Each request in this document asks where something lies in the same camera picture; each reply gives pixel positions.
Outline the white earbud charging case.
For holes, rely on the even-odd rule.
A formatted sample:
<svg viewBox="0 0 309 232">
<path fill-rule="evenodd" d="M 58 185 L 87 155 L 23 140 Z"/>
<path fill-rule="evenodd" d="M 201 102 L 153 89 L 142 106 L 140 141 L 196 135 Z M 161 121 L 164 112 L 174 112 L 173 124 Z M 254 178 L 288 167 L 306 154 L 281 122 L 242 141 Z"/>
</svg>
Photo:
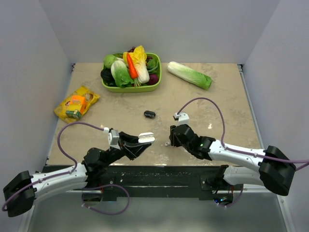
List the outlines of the white earbud charging case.
<svg viewBox="0 0 309 232">
<path fill-rule="evenodd" d="M 152 132 L 144 132 L 138 135 L 138 143 L 153 143 L 155 141 L 155 135 Z"/>
</svg>

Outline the black earbud case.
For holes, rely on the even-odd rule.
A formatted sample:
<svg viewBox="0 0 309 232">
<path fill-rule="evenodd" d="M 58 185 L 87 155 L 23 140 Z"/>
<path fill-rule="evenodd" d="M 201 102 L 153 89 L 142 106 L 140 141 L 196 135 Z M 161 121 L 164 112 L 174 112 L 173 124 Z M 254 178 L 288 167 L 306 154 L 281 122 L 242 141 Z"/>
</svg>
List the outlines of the black earbud case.
<svg viewBox="0 0 309 232">
<path fill-rule="evenodd" d="M 154 119 L 155 117 L 156 117 L 156 113 L 155 112 L 153 112 L 153 111 L 148 111 L 148 110 L 146 110 L 146 111 L 144 111 L 144 116 L 146 117 L 146 118 L 150 118 L 150 119 Z"/>
</svg>

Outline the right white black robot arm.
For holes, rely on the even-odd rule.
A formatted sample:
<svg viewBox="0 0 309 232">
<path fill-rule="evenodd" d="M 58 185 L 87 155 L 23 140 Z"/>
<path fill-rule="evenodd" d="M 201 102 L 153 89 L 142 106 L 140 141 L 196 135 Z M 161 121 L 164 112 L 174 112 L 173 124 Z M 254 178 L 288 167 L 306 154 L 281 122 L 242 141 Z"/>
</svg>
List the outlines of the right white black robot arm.
<svg viewBox="0 0 309 232">
<path fill-rule="evenodd" d="M 169 139 L 173 147 L 181 146 L 197 159 L 234 164 L 222 173 L 230 185 L 261 185 L 277 195 L 289 194 L 296 166 L 275 146 L 263 150 L 222 145 L 215 138 L 198 136 L 186 124 L 171 126 Z"/>
</svg>

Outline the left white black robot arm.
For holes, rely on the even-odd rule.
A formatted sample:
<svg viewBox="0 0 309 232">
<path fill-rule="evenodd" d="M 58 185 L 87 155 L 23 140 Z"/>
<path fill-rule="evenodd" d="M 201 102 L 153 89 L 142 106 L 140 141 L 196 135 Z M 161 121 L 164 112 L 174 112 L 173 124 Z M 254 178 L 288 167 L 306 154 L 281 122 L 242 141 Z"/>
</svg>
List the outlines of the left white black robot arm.
<svg viewBox="0 0 309 232">
<path fill-rule="evenodd" d="M 4 188 L 5 203 L 2 210 L 9 217 L 19 216 L 29 211 L 35 203 L 57 194 L 88 188 L 100 182 L 107 167 L 123 157 L 134 160 L 155 141 L 152 132 L 138 136 L 111 131 L 108 134 L 109 149 L 91 148 L 81 163 L 49 173 L 30 175 L 20 172 Z"/>
</svg>

